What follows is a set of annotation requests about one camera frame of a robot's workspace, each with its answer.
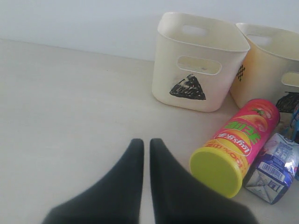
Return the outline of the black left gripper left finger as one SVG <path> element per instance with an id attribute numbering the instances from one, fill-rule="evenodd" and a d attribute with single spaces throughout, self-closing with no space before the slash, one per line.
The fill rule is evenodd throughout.
<path id="1" fill-rule="evenodd" d="M 139 223 L 143 170 L 144 142 L 132 139 L 109 172 L 83 193 L 51 209 L 43 223 Z"/>

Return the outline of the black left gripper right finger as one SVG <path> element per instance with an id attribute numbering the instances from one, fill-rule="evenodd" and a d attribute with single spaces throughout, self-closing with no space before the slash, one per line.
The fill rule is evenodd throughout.
<path id="1" fill-rule="evenodd" d="M 157 224 L 255 224 L 250 209 L 189 174 L 162 139 L 151 139 L 150 184 Z"/>

